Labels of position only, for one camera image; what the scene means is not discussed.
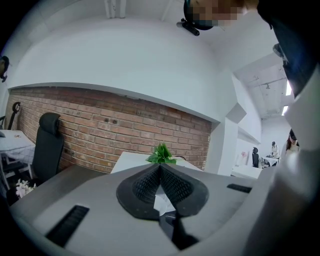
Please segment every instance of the chair headrest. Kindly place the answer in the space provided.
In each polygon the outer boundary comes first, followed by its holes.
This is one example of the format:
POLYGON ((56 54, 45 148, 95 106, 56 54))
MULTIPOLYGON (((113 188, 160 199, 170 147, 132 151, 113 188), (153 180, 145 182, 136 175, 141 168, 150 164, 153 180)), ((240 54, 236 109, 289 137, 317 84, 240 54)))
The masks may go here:
POLYGON ((56 136, 59 128, 59 117, 57 113, 44 113, 39 120, 40 127, 47 133, 56 136))

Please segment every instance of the brick wall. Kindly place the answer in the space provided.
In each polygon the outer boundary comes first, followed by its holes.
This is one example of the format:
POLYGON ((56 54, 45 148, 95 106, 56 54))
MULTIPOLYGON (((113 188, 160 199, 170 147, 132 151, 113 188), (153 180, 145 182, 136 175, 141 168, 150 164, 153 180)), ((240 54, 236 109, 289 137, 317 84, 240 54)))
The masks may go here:
POLYGON ((33 142, 43 113, 61 115, 61 169, 78 164, 109 173, 123 151, 151 154, 160 142, 172 155, 205 168, 211 122, 191 114, 98 90, 19 88, 10 92, 6 127, 17 101, 21 109, 12 129, 23 131, 33 142))

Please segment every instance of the office chair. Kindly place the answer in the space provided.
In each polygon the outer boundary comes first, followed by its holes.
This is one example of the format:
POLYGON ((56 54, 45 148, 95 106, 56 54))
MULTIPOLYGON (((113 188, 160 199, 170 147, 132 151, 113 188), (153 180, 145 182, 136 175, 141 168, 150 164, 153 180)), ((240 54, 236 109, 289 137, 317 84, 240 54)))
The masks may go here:
MULTIPOLYGON (((64 147, 65 139, 58 131, 59 117, 57 113, 44 113, 39 120, 39 128, 36 134, 34 158, 32 169, 37 178, 29 181, 30 186, 41 185, 55 176, 58 172, 59 162, 64 147)), ((16 195, 16 187, 6 193, 9 205, 19 198, 16 195)))

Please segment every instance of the dark clothing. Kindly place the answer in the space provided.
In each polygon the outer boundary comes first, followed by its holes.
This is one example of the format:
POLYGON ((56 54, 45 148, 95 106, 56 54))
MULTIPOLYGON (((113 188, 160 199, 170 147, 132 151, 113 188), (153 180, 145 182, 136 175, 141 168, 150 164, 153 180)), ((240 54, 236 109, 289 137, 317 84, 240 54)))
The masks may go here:
POLYGON ((283 62, 294 97, 305 87, 319 62, 318 8, 312 1, 259 0, 260 16, 274 30, 287 61, 283 62))

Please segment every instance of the white ceiling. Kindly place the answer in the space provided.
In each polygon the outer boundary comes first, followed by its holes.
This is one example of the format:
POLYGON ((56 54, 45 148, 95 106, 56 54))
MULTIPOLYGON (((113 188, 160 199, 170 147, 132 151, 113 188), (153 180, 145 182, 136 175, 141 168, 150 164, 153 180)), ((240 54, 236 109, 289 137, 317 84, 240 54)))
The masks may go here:
MULTIPOLYGON (((110 5, 111 1, 42 0, 24 17, 17 32, 20 38, 25 40, 25 44, 31 45, 47 37, 50 32, 72 22, 105 16, 105 2, 109 2, 110 5)), ((121 0, 115 1, 118 7, 121 0)), ((175 26, 181 18, 184 18, 183 5, 184 0, 126 0, 126 16, 157 19, 175 26)), ((233 21, 230 26, 200 31, 199 39, 218 52, 228 42, 236 40, 245 30, 250 30, 250 27, 258 22, 263 22, 260 16, 256 12, 250 12, 233 21)), ((288 101, 283 97, 287 82, 282 80, 272 83, 270 89, 266 89, 265 85, 258 85, 283 77, 285 74, 282 66, 275 65, 252 73, 247 71, 240 79, 247 85, 262 118, 281 115, 284 103, 288 101)))
POLYGON ((292 93, 286 96, 287 79, 282 63, 249 73, 241 81, 247 86, 263 119, 281 116, 284 106, 294 100, 292 93))

